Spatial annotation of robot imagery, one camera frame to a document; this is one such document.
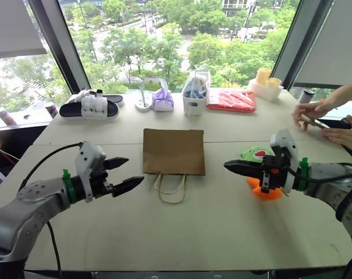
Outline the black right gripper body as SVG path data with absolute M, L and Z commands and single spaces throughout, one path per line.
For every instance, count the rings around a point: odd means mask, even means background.
M 286 167 L 290 160 L 285 156 L 265 155 L 261 163 L 261 192 L 268 194 L 270 190 L 283 188 L 287 180 Z

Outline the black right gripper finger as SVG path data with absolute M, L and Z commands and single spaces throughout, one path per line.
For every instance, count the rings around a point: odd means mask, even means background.
M 239 174 L 241 176 L 252 177 L 252 178 L 262 178 L 263 171 L 262 170 L 232 170 L 233 173 Z
M 261 168 L 261 163 L 247 160 L 230 160 L 223 165 L 230 171 L 254 171 Z

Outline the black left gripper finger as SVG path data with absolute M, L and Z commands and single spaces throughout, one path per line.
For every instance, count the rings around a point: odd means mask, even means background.
M 144 179 L 144 176 L 136 176 L 136 177 L 130 177 L 126 180 L 123 180 L 120 184 L 114 185 L 112 187 L 112 191 L 111 191 L 112 196 L 115 198 L 133 190 L 136 186 L 141 184 L 143 179 Z
M 102 164 L 102 168 L 104 170 L 116 169 L 128 161 L 129 159 L 124 157 L 115 157 L 115 158 L 107 159 L 107 160 L 104 160 Z

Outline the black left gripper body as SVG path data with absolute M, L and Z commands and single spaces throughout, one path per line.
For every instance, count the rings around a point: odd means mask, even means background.
M 107 160 L 95 168 L 90 174 L 90 185 L 94 198 L 100 198 L 112 193 L 113 184 L 107 182 L 109 163 Z

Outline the person's right hand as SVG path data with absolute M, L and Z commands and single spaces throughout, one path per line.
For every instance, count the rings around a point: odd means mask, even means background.
M 292 118 L 296 127 L 307 130 L 308 123 L 303 120 L 302 115 L 307 118 L 315 120 L 324 117 L 328 112 L 334 109 L 335 103 L 333 101 L 324 100 L 323 102 L 301 103 L 296 105 L 293 110 Z

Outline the person's left hand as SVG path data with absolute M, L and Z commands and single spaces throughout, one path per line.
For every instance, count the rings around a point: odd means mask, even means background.
M 344 145 L 352 150 L 352 116 L 347 115 L 346 120 L 351 125 L 350 129 L 325 128 L 321 133 L 332 142 Z

